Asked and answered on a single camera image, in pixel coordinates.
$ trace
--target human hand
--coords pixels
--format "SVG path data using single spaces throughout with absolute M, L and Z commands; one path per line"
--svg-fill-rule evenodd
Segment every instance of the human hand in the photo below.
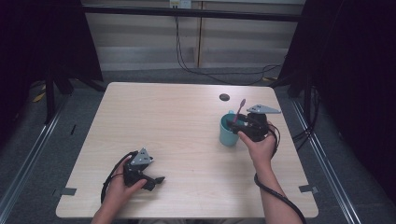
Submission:
M 102 206 L 93 217 L 92 223 L 110 223 L 121 208 L 130 200 L 132 195 L 147 183 L 146 179 L 141 179 L 129 188 L 125 186 L 123 166 L 129 159 L 130 157 L 123 160 L 116 171 L 114 171 L 107 188 L 106 197 L 103 200 Z
M 268 121 L 269 127 L 274 131 L 274 126 L 270 121 Z M 241 140 L 247 145 L 250 158 L 253 160 L 253 164 L 256 169 L 258 165 L 271 165 L 271 159 L 274 155 L 274 148 L 276 144 L 276 139 L 273 132 L 268 132 L 267 136 L 260 142 L 253 142 L 247 135 L 243 132 L 238 132 Z

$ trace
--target table top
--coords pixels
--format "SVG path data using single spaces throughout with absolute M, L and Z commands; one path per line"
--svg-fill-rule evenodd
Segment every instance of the table top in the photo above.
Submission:
M 229 101 L 221 101 L 223 93 Z M 219 120 L 229 110 L 241 113 L 253 105 L 280 109 L 274 90 L 191 84 L 111 83 L 80 151 L 58 217 L 93 217 L 100 207 L 103 183 L 114 165 L 128 152 L 145 147 L 154 162 L 144 171 L 165 176 L 153 191 L 139 190 L 119 218 L 232 218 L 264 217 L 260 189 L 245 144 L 219 142 Z M 276 177 L 306 217 L 318 215 L 300 159 L 283 114 L 268 114 L 280 130 L 273 158 Z

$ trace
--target metal bar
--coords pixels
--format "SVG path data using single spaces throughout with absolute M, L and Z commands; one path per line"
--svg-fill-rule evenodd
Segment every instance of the metal bar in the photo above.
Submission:
M 165 7 L 114 7 L 104 5 L 82 5 L 82 10 L 88 13 L 148 15 L 148 16 L 179 16 L 217 19 L 237 19 L 251 21 L 300 21 L 300 15 L 266 14 L 252 12 L 165 8 Z
M 49 68 L 46 76 L 46 94 L 47 94 L 47 118 L 45 124 L 49 124 L 55 113 L 55 96 L 53 91 L 53 75 Z
M 304 120 L 304 111 L 300 103 L 296 101 L 292 101 L 294 105 L 294 109 L 296 110 L 297 116 L 303 125 L 303 128 L 306 129 L 308 127 L 307 123 Z M 350 201 L 347 192 L 345 191 L 344 187 L 342 186 L 340 180 L 338 179 L 337 174 L 335 173 L 334 169 L 332 168 L 332 164 L 330 163 L 329 159 L 326 156 L 326 153 L 323 150 L 316 134 L 314 132 L 311 133 L 309 138 L 312 148 L 314 149 L 315 155 L 319 161 L 319 164 L 326 175 L 326 178 L 332 188 L 332 192 L 343 211 L 346 220 L 348 223 L 361 223 L 359 219 L 358 213 L 356 212 L 355 206 Z
M 64 109 L 64 105 L 68 96 L 64 96 L 61 100 L 60 105 L 55 112 L 52 120 L 44 126 L 40 135 L 38 136 L 35 144 L 33 145 L 29 155 L 25 159 L 21 169 L 16 174 L 15 178 L 12 180 L 11 185 L 8 187 L 6 193 L 0 201 L 0 224 L 4 224 L 7 221 L 9 214 L 11 213 L 12 207 L 18 200 L 25 183 L 27 182 L 30 174 L 32 173 L 35 163 L 38 160 L 44 146 L 52 134 L 58 119 L 60 117 L 61 111 Z

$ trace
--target cup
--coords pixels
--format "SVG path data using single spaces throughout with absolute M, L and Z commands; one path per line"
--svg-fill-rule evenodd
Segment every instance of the cup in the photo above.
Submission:
M 233 133 L 227 125 L 227 120 L 233 121 L 235 113 L 231 110 L 228 114 L 224 115 L 220 120 L 220 142 L 226 147 L 232 147 L 236 144 L 239 139 L 238 134 Z

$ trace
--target black cable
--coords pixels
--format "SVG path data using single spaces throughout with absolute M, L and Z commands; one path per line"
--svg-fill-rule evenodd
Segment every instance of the black cable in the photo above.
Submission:
M 316 89 L 314 89 L 314 97 L 312 99 L 312 102 L 315 107 L 315 115 L 314 115 L 313 120 L 309 121 L 308 127 L 305 130 L 303 130 L 301 133 L 298 133 L 292 137 L 294 143 L 300 141 L 301 139 L 303 139 L 305 137 L 304 141 L 297 147 L 297 149 L 296 149 L 297 151 L 299 151 L 303 147 L 303 145 L 311 137 L 311 134 L 315 129 L 315 125 L 316 125 L 316 122 L 318 119 L 319 105 L 320 105 L 320 97 L 319 97 L 318 91 Z
M 305 217 L 303 215 L 303 213 L 300 211 L 300 209 L 294 204 L 292 203 L 287 197 L 281 195 L 280 193 L 274 191 L 273 189 L 270 189 L 266 186 L 264 186 L 264 184 L 262 184 L 259 180 L 259 177 L 257 176 L 257 173 L 254 175 L 254 182 L 256 183 L 257 186 L 259 186 L 261 189 L 265 190 L 266 192 L 270 193 L 271 195 L 275 196 L 276 198 L 278 198 L 280 201 L 282 201 L 283 203 L 287 204 L 288 206 L 290 206 L 294 212 L 297 213 L 297 215 L 299 216 L 300 220 L 305 224 L 306 220 Z
M 329 41 L 330 41 L 331 33 L 332 33 L 333 30 L 335 29 L 336 21 L 337 21 L 339 15 L 340 15 L 341 10 L 342 10 L 342 8 L 343 8 L 343 6 L 344 6 L 345 3 L 346 3 L 346 0 L 343 0 L 343 1 L 341 2 L 339 8 L 337 8 L 337 11 L 336 11 L 334 20 L 332 21 L 332 26 L 331 26 L 331 28 L 330 28 L 330 30 L 329 30 L 329 33 L 328 33 L 326 36 L 323 36 L 323 37 L 322 37 L 322 40 L 319 41 L 319 43 L 324 42 L 324 44 L 322 45 L 322 46 L 324 46 L 324 47 L 322 48 L 322 51 L 319 53 L 319 56 L 316 58 L 316 59 L 317 59 L 317 62 L 319 62 L 320 60 L 322 60 L 323 57 L 324 57 L 326 48 L 327 48 L 327 46 L 328 46 L 328 44 L 329 44 Z M 313 132 L 313 128 L 311 128 L 311 129 L 312 129 L 312 130 L 310 130 L 310 131 L 308 132 L 307 138 L 309 138 L 310 135 L 311 135 L 311 133 Z M 303 146 L 303 144 L 306 142 L 307 138 L 306 138 L 306 139 L 304 140 L 304 142 L 299 146 L 299 148 L 301 148 L 301 147 Z
M 113 179 L 113 177 L 117 176 L 117 175 L 123 175 L 123 174 L 117 174 L 117 175 L 113 175 L 114 172 L 117 170 L 117 168 L 120 166 L 120 164 L 129 156 L 131 156 L 133 154 L 133 152 L 130 152 L 128 154 L 126 154 L 124 157 L 122 157 L 122 159 L 117 162 L 117 164 L 114 166 L 113 170 L 111 171 L 110 175 L 108 175 L 105 183 L 103 183 L 103 187 L 102 187 L 102 193 L 100 195 L 100 203 L 103 203 L 103 200 L 105 199 L 106 196 L 106 191 L 107 191 L 107 187 L 108 184 L 110 183 L 110 181 Z
M 279 136 L 279 137 L 277 137 L 277 135 L 276 135 L 276 133 L 275 133 L 274 131 L 272 131 L 271 129 L 268 129 L 268 131 L 269 131 L 271 134 L 274 135 L 275 142 L 276 142 L 276 145 L 275 145 L 275 148 L 274 148 L 274 152 L 273 152 L 273 155 L 272 155 L 272 156 L 274 157 L 274 155 L 275 155 L 275 153 L 276 153 L 276 151 L 277 151 L 277 147 L 279 147 L 279 144 L 280 144 L 280 131 L 279 131 L 279 129 L 278 129 L 276 126 L 274 126 L 273 124 L 268 124 L 268 126 L 273 127 L 273 128 L 277 131 L 277 134 L 278 134 L 278 136 Z
M 179 35 L 179 29 L 178 29 L 178 17 L 175 16 L 175 22 L 176 22 L 176 34 L 177 34 L 177 62 L 178 65 L 186 72 L 195 74 L 195 75 L 199 75 L 199 76 L 206 76 L 206 77 L 210 77 L 212 79 L 215 79 L 216 81 L 228 84 L 228 85 L 239 85 L 239 86 L 250 86 L 250 85 L 254 85 L 260 81 L 262 81 L 262 79 L 264 78 L 264 73 L 269 72 L 279 66 L 281 66 L 282 64 L 269 64 L 264 66 L 264 68 L 260 71 L 260 72 L 251 72 L 251 73 L 202 73 L 202 72 L 197 72 L 197 71 L 192 71 L 184 62 L 183 59 L 183 55 L 181 53 L 181 44 L 180 44 L 180 35 Z M 254 80 L 252 82 L 249 83 L 245 83 L 245 84 L 240 84 L 240 83 L 231 83 L 231 82 L 227 82 L 224 80 L 221 80 L 217 77 L 212 77 L 212 76 L 219 76 L 219 75 L 261 75 L 260 78 L 258 78 L 257 80 Z

